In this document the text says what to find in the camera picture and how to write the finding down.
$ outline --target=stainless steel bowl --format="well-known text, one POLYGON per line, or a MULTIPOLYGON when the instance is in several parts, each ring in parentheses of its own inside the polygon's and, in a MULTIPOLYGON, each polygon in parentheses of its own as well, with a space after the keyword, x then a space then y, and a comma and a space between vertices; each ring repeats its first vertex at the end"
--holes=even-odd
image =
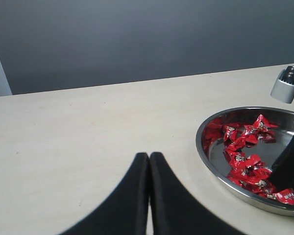
POLYGON ((294 216, 294 206, 258 196, 257 194, 239 187, 226 178, 230 172, 230 166, 223 155, 224 145, 222 139, 215 141, 206 153, 203 150, 202 140, 204 139, 206 133, 205 129, 209 123, 215 123, 217 121, 221 124, 233 122, 252 124, 260 114, 263 114, 270 123, 279 126, 279 128, 274 130, 276 143, 259 142, 253 148, 244 148, 243 152, 247 155, 258 154, 267 166, 271 166, 294 134, 294 112, 267 107, 241 107, 221 111, 206 119, 199 127, 196 135, 197 150, 206 166, 220 180, 226 189, 235 196, 262 210, 281 215, 294 216))

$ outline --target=gray wall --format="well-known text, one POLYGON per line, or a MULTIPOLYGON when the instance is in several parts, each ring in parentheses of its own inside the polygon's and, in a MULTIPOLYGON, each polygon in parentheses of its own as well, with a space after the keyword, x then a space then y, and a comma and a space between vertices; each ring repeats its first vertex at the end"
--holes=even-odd
POLYGON ((294 62, 294 0, 0 0, 14 94, 294 62))

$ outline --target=white table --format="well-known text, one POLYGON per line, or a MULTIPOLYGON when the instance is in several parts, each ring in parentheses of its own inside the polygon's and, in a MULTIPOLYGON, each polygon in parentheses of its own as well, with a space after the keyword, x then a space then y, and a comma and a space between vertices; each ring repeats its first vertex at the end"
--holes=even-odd
POLYGON ((294 218, 226 191, 195 145, 200 124, 218 111, 294 111, 294 102, 270 97, 285 67, 0 97, 0 235, 67 229, 108 196, 141 151, 163 152, 193 196, 241 231, 294 234, 294 218))

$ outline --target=metal tray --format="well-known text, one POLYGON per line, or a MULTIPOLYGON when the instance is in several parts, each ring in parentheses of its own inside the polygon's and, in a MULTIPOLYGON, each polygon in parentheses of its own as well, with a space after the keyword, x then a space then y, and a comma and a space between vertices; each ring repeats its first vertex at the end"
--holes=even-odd
POLYGON ((230 172, 230 166, 223 155, 224 145, 222 139, 215 141, 210 146, 207 154, 203 150, 203 133, 205 133, 204 130, 208 123, 215 123, 218 121, 221 122, 221 124, 233 122, 252 124, 260 114, 263 114, 272 124, 279 126, 279 128, 274 130, 276 143, 261 143, 259 141, 255 147, 244 148, 243 151, 247 155, 258 154, 267 166, 271 166, 294 134, 294 112, 267 107, 241 107, 221 111, 206 119, 199 127, 196 135, 197 150, 206 166, 235 196, 262 210, 281 215, 294 216, 294 206, 258 196, 239 187, 226 178, 230 172))

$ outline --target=bowl rim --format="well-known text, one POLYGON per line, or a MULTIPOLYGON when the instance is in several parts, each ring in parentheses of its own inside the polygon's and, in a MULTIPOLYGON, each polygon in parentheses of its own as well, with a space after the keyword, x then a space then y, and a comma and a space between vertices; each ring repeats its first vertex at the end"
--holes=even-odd
POLYGON ((265 106, 244 106, 244 107, 237 107, 237 108, 231 108, 231 109, 226 109, 223 111, 220 111, 216 114, 211 115, 210 117, 208 117, 198 128, 197 133, 196 133, 196 147, 197 147, 197 151, 199 153, 199 156, 201 158, 201 160, 205 163, 205 165, 207 166, 207 168, 219 179, 221 180, 226 186, 229 187, 229 189, 234 190, 236 193, 238 194, 242 194, 245 197, 256 201, 258 203, 263 203, 267 206, 270 207, 274 207, 276 209, 281 209, 281 210, 287 210, 287 211, 291 211, 294 213, 294 205, 288 205, 288 204, 283 204, 280 202, 276 202, 267 198, 263 198, 253 192, 250 192, 242 187, 239 187, 238 185, 234 184, 233 182, 231 182, 229 179, 227 179, 224 175, 222 175, 212 164, 211 162, 208 160, 207 155, 204 153, 203 148, 202 148, 202 143, 201 143, 201 135, 202 132, 204 130, 204 128, 206 127, 206 125, 212 121, 215 118, 218 118, 224 114, 233 112, 233 111, 238 111, 238 110, 244 110, 244 109, 266 109, 266 110, 272 110, 272 111, 277 111, 277 112, 283 112, 283 113, 288 113, 291 115, 294 115, 293 111, 289 111, 289 110, 284 110, 284 109, 278 109, 278 108, 273 108, 273 107, 265 107, 265 106))

